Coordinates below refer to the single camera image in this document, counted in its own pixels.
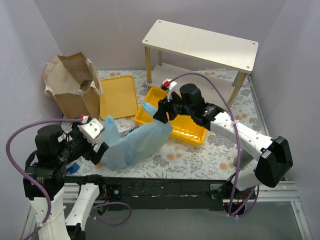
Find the blue plastic grocery bag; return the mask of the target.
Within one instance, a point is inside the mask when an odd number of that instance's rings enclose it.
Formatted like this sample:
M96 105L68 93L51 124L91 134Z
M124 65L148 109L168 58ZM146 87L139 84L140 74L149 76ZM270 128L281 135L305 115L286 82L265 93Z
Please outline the blue plastic grocery bag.
M101 163L111 171L130 167L159 151L173 131L172 125L152 120L136 128L119 132L115 119L108 116L104 121L103 142L108 149Z

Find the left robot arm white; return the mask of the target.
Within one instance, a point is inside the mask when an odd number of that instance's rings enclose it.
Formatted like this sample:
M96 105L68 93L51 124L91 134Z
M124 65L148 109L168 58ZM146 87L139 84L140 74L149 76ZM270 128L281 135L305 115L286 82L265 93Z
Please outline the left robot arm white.
M65 177L67 166L83 157L98 164L109 148L103 143L94 150L96 139L104 127L93 119L90 123L72 125L64 133L58 124L47 125L37 131L36 151L26 161L25 172L43 187L45 195L26 178L23 180L25 196L36 214L41 240L84 240L85 226L95 200L103 199L106 185L102 176L89 175L79 185L77 200L70 212L64 214Z

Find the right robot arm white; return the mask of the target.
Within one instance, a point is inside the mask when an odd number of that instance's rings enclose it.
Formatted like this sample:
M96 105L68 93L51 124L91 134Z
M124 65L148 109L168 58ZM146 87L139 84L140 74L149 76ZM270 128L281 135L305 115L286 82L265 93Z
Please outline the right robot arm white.
M201 90L193 83L183 85L176 93L176 82L165 80L161 88L167 96L158 101L153 118L164 124L178 115L189 116L193 122L213 133L219 134L240 149L238 156L248 163L256 160L251 168L240 170L213 191L218 198L237 199L252 187L264 185L274 188L292 168L293 159L289 142L282 136L272 138L237 123L219 106L205 102Z

